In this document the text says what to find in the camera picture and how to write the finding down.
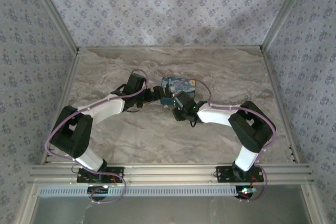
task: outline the gray marble surface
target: gray marble surface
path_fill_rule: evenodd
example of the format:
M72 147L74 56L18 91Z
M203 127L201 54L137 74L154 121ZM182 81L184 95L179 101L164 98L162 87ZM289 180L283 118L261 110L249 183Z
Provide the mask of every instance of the gray marble surface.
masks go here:
M159 85L163 76L201 79L217 104L254 101L276 124L279 136L261 162L289 162L285 129L258 47L100 48L80 50L79 57L69 104L104 98L126 83L134 68L148 73L150 87ZM207 97L197 83L196 101ZM231 163L241 144L230 127L208 123L191 128L156 102L95 125L90 146L109 163Z

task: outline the cable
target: cable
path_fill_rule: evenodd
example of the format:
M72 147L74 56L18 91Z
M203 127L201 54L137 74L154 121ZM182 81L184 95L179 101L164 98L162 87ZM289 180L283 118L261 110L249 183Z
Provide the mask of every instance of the cable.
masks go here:
M75 167L76 165L73 165L72 167L71 167L71 171L72 171L72 173L75 173L74 172L74 167Z
M139 109L137 110L125 110L126 112L129 112L129 113L137 113L139 112L140 110L142 110L143 106L141 106Z
M259 189L259 181L254 177L254 176L252 176L251 175L251 179L252 180L255 180L258 184L257 184L257 189Z
M45 148L45 150L46 150L46 152L47 152L48 154L53 155L53 156L57 156L57 157L61 157L61 158L65 158L65 159L70 160L70 161L74 161L77 165L79 165L80 167L82 167L83 169L87 170L87 171L90 172L90 173L98 174L98 175L111 175L111 176L115 176L115 177L121 179L122 183L124 184L124 188L123 188L122 194L121 194L118 198L116 198L116 199L114 199L114 200L109 200L109 201L95 201L95 200L91 199L92 202L97 203L97 204L107 204L107 203L112 203L112 202L116 202L116 201L118 201L119 199L121 199L121 198L123 197L123 195L126 193L126 181L124 180L124 178L121 177L121 176L119 176L119 174L116 174L116 173L97 172L97 171L95 171L95 170L91 170L90 168L87 168L87 167L83 166L83 165L80 164L78 161L74 160L73 158L71 158L71 157L69 157L69 156L59 155L59 154L57 154L57 153L55 153L55 152L52 152L52 151L49 149L49 143L50 143L51 139L54 137L54 135L56 134L56 132L57 132L57 131L58 131L58 130L59 130L59 129L66 123L66 122L68 122L70 119L74 118L76 115L78 115L78 114L80 114L80 113L82 113L82 112L84 112L84 111L88 111L88 110L90 110L90 109L93 109L93 108L95 108L96 106L99 106L99 105L101 105L101 104L103 104L103 103L106 103L106 102L109 102L109 101L112 101L112 100L115 100L115 99L122 99L122 98L134 97L134 96L140 94L142 91L144 91L144 90L147 88L147 85L148 85L148 83L149 83L148 75L147 75L147 73L146 73L145 71L143 71L143 70L141 70L141 69L134 69L134 70L131 72L131 74L134 73L134 72L136 72L136 71L140 71L140 72L144 73L145 76L146 76L146 82L145 82L145 85L142 87L141 90L139 90L138 92L136 92L136 93L134 93L134 94L123 95L123 96L120 96L120 97L117 96L117 97L107 98L107 99L104 99L104 100L102 100L102 101L98 101L98 102L94 103L93 105L91 105L90 107L81 109L81 110L79 110L79 111L77 111L77 112L71 114L70 116L68 116L67 118L65 118L59 125L57 125L57 126L53 129L53 131L52 131L51 134L48 136L48 139L47 139L47 141L46 141L46 143L45 143L45 145L44 145L44 148Z

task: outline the purple cable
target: purple cable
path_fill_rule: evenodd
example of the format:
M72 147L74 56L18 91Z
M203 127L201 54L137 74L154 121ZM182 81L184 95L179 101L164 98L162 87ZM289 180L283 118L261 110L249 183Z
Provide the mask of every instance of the purple cable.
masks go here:
M71 114L70 116L68 116L67 118L65 118L59 125L57 125L57 126L54 128L54 130L53 130L53 131L51 132L51 134L48 136L48 139L47 139L47 141L46 141L46 143L45 143L45 145L44 145L44 148L45 148L45 150L46 150L46 152L47 152L48 154L53 155L53 156L57 156L57 157L61 157L61 158L65 158L65 159L70 160L70 161L74 161L77 165L83 167L83 169L87 170L87 171L90 172L90 173L94 173L94 174L98 174L98 175L111 175L111 176L115 176L115 177L117 177L117 178L120 178L120 179L122 180L122 183L124 184L124 188L123 188L122 194L121 194L118 198L116 198L116 199L114 199L114 200L109 200L109 201L95 201L95 200L93 200L92 196L93 196L93 194L94 194L97 190L94 190L94 191L91 193L91 197L90 197L90 199L91 199L91 201L92 201L93 203L97 203L97 204L107 204L107 203L113 203L113 202L116 202L116 201L118 201L119 199L121 199L121 198L124 196L124 194L126 193L126 181L124 180L124 178L121 177L121 176L119 176L119 174L116 174L116 173L96 172L95 170L91 170L91 169L89 169L89 168L83 166L83 165L80 164L78 161L73 160L73 159L72 159L71 157L69 157L69 156L59 155L59 154L57 154L57 153L54 153L54 152L52 152L52 151L49 149L49 143L50 143L51 139L54 137L54 135L56 134L56 132L57 132L57 131L58 131L58 130L59 130L59 129L66 123L66 122L68 122L70 119L72 119L72 118L75 117L76 115L78 115L78 114L80 114L80 113L82 113L82 112L84 112L84 111L87 111L87 110L89 110L89 109L93 109L94 107L99 106L99 105L101 105L101 104L103 104L103 103L106 103L106 102L109 102L109 101L112 101L112 100L115 100L115 99L122 99L122 98L134 97L134 96L140 94L142 91L144 91L144 90L147 88L147 85L148 85L148 83L149 83L148 75L147 75L147 73L146 73L145 71L143 71L143 70L141 70L141 69L134 69L131 73L134 73L134 72L136 72L136 71L140 71L140 72L144 73L145 76L146 76L146 83L145 83L145 85L142 87L141 90L139 90L138 92L136 92L136 93L134 93L134 94L128 94L128 95L123 95L123 96L121 96L121 97L112 97L112 98L104 99L104 100L102 100L102 101L99 101L99 102L94 103L94 104L91 105L90 107L84 108L84 109L82 109L82 110L79 110L79 111L77 111L77 112Z

